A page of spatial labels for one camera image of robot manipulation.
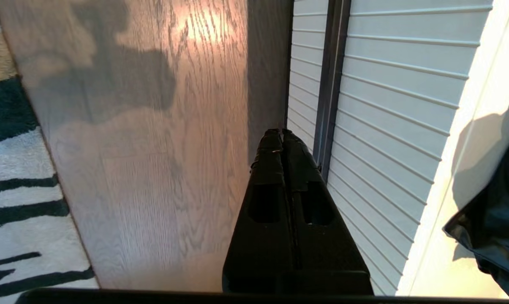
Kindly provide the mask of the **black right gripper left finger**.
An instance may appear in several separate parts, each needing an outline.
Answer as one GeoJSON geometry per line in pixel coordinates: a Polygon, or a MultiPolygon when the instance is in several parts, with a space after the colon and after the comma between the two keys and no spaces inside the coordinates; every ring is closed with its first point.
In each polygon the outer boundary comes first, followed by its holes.
{"type": "Polygon", "coordinates": [[[283,293],[293,271],[283,141],[269,129],[259,142],[222,269],[225,293],[283,293]]]}

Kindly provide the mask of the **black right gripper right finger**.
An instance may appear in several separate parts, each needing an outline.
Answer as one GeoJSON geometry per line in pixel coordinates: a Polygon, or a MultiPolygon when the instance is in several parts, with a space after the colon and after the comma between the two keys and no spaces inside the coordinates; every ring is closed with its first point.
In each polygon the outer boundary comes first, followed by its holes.
{"type": "Polygon", "coordinates": [[[297,258],[291,289],[299,294],[372,295],[370,272],[306,144],[284,130],[283,148],[297,258]]]}

